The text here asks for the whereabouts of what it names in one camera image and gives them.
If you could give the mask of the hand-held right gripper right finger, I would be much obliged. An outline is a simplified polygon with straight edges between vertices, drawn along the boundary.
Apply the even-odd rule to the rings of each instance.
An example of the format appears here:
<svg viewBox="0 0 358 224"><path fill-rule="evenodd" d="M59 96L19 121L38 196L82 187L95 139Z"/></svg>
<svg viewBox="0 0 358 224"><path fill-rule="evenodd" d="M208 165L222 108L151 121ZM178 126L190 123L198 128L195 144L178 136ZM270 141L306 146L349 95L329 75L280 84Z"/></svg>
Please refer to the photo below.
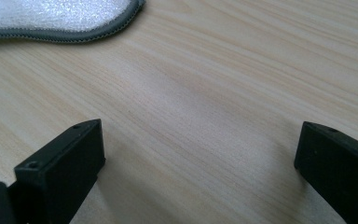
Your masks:
<svg viewBox="0 0 358 224"><path fill-rule="evenodd" d="M294 166L348 224L358 224L356 139L336 129L305 121Z"/></svg>

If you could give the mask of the white cloth with grey trim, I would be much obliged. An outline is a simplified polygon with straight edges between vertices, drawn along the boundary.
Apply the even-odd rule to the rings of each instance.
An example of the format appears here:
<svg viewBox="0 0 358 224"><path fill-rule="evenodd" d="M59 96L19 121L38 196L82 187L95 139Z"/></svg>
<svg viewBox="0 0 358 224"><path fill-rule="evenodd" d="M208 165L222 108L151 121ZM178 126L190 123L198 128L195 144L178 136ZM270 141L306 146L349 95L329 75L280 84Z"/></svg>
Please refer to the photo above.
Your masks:
<svg viewBox="0 0 358 224"><path fill-rule="evenodd" d="M0 0L0 39L84 43L124 29L145 0Z"/></svg>

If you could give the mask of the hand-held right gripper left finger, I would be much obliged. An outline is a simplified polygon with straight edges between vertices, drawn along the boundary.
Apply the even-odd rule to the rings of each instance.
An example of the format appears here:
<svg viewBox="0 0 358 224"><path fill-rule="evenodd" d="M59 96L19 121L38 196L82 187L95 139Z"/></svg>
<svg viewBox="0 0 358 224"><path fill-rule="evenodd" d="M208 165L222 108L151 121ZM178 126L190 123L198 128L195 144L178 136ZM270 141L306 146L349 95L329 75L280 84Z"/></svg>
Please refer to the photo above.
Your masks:
<svg viewBox="0 0 358 224"><path fill-rule="evenodd" d="M102 122L78 123L14 168L9 187L20 224L69 224L105 164Z"/></svg>

